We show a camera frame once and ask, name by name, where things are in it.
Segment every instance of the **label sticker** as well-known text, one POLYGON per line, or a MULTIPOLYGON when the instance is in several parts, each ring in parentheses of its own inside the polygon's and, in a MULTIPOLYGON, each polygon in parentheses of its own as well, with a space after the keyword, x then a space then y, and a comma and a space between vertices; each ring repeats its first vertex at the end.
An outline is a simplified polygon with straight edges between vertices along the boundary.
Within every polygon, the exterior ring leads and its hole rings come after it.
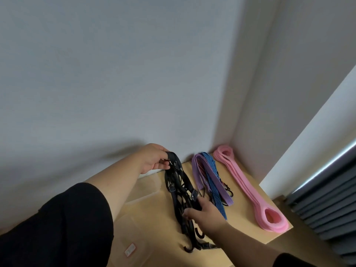
POLYGON ((126 255, 127 257, 129 257, 129 256, 133 253, 133 251, 135 251, 135 250, 136 250, 136 246, 135 246, 134 243, 132 243, 132 244, 130 244, 130 245, 127 247, 127 249, 125 250, 125 255, 126 255))

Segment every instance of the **hand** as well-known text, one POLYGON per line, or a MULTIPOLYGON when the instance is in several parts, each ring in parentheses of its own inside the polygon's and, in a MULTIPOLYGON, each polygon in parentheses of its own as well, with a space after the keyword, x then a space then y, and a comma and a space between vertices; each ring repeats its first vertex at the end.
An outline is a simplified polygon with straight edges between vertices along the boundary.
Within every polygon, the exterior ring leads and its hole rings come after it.
POLYGON ((228 222, 221 215, 219 210, 205 197, 198 197, 198 201, 202 207, 201 211, 193 208, 186 208, 183 217, 189 220, 194 220, 199 228, 209 238, 214 241, 214 237, 228 222))
POLYGON ((166 148, 154 143, 142 147, 137 152, 142 161, 141 174, 145 174, 152 169, 169 169, 169 161, 163 160, 168 159, 166 151, 168 151, 166 148))

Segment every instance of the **clear plastic container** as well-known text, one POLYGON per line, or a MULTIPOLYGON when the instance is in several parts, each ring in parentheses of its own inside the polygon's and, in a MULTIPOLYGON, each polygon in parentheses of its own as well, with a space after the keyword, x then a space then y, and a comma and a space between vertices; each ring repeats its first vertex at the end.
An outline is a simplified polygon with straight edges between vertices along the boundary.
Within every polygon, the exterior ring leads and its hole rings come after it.
POLYGON ((126 204, 133 204, 156 194, 161 189, 161 179, 157 173, 139 178, 133 187, 126 204))
POLYGON ((152 246, 129 215, 114 223, 113 234, 110 261, 115 267, 141 267, 151 256, 152 246))

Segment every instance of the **pink foam strap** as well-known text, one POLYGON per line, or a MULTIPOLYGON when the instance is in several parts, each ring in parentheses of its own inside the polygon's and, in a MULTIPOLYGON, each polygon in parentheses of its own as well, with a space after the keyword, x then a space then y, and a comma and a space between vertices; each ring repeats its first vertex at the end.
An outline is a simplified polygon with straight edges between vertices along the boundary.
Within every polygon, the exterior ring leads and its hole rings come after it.
POLYGON ((278 208, 269 205, 257 190, 251 185, 243 171, 234 159, 233 149, 228 145, 221 145, 214 151, 214 158, 225 164, 243 192, 250 198, 255 209, 255 218, 259 226, 267 231, 283 233, 289 228, 286 217, 278 208))

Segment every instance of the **black sleeve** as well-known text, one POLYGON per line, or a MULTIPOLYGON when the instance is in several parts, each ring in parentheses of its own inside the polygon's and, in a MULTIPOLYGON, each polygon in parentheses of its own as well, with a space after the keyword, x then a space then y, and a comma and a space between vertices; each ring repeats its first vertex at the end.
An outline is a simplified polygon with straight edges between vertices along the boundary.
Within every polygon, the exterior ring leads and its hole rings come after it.
POLYGON ((79 183, 0 236, 0 266, 103 266, 113 241, 104 195, 79 183))
POLYGON ((314 265, 311 265, 303 260, 300 260, 295 256, 292 256, 291 254, 282 253, 276 258, 273 267, 284 267, 284 266, 315 267, 314 265))

